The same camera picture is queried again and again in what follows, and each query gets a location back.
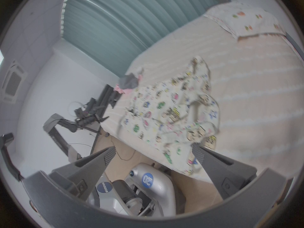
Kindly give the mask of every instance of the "floor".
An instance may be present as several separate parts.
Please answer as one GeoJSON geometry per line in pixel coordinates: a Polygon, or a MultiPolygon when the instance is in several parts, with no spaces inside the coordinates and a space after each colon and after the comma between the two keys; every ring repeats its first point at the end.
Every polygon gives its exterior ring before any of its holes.
{"type": "MultiPolygon", "coordinates": [[[[117,155],[106,169],[110,181],[125,179],[130,170],[139,163],[149,165],[155,163],[156,168],[160,166],[159,163],[135,151],[113,136],[105,137],[104,131],[97,140],[94,152],[113,145],[116,147],[117,155]]],[[[195,180],[175,171],[172,171],[171,176],[186,197],[185,213],[202,211],[222,201],[215,186],[211,183],[195,180]]]]}

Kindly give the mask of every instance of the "gray cloth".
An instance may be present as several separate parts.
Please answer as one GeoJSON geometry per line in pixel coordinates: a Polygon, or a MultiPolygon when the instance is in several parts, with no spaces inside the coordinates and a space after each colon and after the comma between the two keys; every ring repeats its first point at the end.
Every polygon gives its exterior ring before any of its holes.
{"type": "Polygon", "coordinates": [[[125,75],[118,80],[120,89],[134,89],[138,86],[138,78],[134,74],[125,75]]]}

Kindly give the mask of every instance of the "curtain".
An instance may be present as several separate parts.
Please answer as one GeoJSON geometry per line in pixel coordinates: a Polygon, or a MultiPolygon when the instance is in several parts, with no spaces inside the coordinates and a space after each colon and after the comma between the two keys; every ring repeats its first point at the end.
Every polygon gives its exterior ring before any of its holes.
{"type": "Polygon", "coordinates": [[[121,77],[140,53],[219,1],[65,0],[61,33],[121,77]]]}

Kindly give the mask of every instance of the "cartoon print blanket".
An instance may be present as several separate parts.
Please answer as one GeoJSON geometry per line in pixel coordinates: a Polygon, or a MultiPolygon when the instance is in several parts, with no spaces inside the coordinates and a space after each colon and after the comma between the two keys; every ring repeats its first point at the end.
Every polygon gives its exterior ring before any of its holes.
{"type": "Polygon", "coordinates": [[[136,88],[121,126],[161,151],[175,168],[192,175],[201,165],[191,144],[203,142],[215,148],[219,108],[210,92],[209,70],[196,56],[182,74],[136,88]]]}

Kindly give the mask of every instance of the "bed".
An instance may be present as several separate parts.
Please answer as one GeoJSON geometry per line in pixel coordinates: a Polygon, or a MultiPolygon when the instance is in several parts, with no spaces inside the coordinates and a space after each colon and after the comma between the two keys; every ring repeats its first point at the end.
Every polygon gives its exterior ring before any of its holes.
{"type": "MultiPolygon", "coordinates": [[[[217,22],[201,16],[167,35],[131,64],[143,67],[139,86],[181,73],[195,55],[210,70],[212,97],[220,108],[215,151],[289,177],[304,159],[304,67],[282,36],[264,34],[236,40],[217,22]]],[[[101,123],[104,131],[140,153],[180,172],[158,150],[120,127],[131,94],[124,94],[101,123]]],[[[201,168],[192,178],[211,181],[201,168]]]]}

